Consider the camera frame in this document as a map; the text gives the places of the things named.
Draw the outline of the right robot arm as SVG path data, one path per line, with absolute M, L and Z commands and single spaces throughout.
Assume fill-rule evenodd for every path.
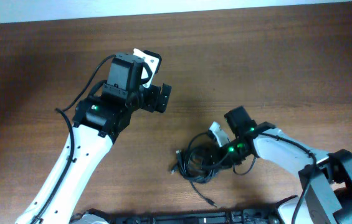
M 352 152 L 307 146 L 274 124 L 257 124 L 243 106 L 224 117 L 235 139 L 217 122 L 211 124 L 209 132 L 219 145 L 217 165 L 232 167 L 253 155 L 300 180 L 302 194 L 277 208 L 282 223 L 352 223 Z

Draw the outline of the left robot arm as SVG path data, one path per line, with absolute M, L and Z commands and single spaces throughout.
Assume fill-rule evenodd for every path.
M 171 86 L 152 83 L 162 58 L 149 50 L 117 53 L 108 78 L 87 84 L 85 99 L 77 96 L 72 119 L 64 117 L 69 135 L 64 148 L 35 199 L 17 223 L 68 223 L 100 161 L 137 110 L 164 113 Z

